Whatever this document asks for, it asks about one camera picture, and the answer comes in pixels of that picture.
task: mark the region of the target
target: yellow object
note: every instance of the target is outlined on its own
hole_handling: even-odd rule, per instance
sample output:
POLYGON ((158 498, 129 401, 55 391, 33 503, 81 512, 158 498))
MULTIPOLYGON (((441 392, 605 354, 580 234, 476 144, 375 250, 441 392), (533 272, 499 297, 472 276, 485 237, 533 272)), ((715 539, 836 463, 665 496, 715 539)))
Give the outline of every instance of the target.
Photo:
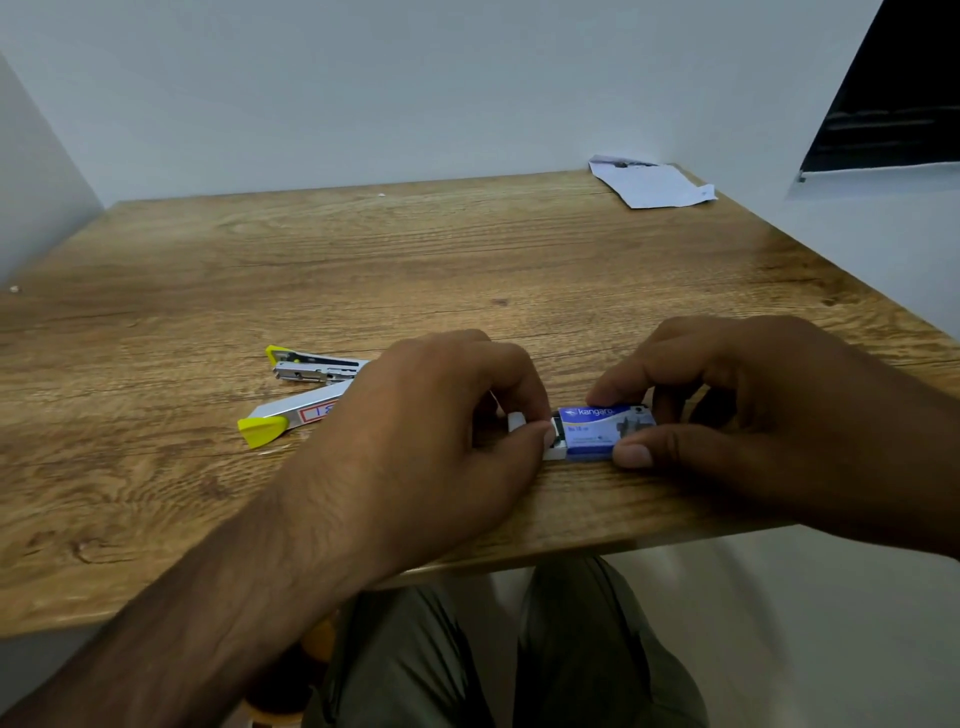
POLYGON ((329 663, 333 659, 333 645, 337 642, 337 629, 333 626, 333 616, 310 628, 303 637, 300 638, 300 646, 314 660, 321 663, 329 663))
POLYGON ((292 349, 287 349, 286 347, 275 347, 273 344, 271 344, 266 349, 267 358, 270 359, 270 363, 273 366, 276 366, 276 354, 274 354, 274 352, 292 352, 292 351, 293 351, 292 349))
POLYGON ((287 418, 280 415, 273 417, 245 417, 237 421, 237 429, 247 441, 250 449, 260 448, 267 443, 272 443, 276 438, 282 435, 286 429, 287 418))

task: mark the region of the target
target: window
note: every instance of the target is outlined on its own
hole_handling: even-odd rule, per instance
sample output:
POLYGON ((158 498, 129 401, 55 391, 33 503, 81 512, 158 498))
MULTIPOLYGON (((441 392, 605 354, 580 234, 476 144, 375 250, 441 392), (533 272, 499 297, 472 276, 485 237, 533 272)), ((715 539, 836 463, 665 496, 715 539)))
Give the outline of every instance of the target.
POLYGON ((884 0, 802 172, 960 161, 950 3, 884 0))

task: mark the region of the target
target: wooden table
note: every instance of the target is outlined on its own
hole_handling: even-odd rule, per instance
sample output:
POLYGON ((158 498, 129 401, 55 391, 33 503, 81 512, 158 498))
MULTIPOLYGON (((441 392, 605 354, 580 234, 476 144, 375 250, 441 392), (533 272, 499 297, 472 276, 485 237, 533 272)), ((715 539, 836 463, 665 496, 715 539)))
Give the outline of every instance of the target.
MULTIPOLYGON (((124 203, 16 283, 0 635, 109 617, 264 485, 313 429, 253 451, 237 434, 296 387, 267 344, 372 358, 479 327, 530 351, 556 405, 668 316, 794 313, 960 394, 943 333, 731 200, 629 210, 586 171, 124 203)), ((549 464, 507 523, 425 570, 765 523, 608 463, 549 464)))

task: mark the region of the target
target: leg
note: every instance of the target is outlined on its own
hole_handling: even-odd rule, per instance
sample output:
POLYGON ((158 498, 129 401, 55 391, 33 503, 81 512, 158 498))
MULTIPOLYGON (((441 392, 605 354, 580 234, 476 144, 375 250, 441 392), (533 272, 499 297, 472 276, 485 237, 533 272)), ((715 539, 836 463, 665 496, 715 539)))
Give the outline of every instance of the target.
POLYGON ((304 728, 492 728, 467 638, 439 587, 361 594, 341 625, 304 728))
POLYGON ((588 558, 536 568, 521 616, 514 726, 707 724, 693 679, 613 567, 588 558))

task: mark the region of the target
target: paper scrap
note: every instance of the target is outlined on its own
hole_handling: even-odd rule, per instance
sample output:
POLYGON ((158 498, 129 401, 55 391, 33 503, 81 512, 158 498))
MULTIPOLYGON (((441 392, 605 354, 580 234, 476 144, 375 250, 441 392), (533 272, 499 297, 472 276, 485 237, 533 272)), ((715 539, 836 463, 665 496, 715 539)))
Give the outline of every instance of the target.
POLYGON ((698 187, 669 164, 594 155, 590 172, 631 209, 687 207, 717 199, 712 184, 698 187))

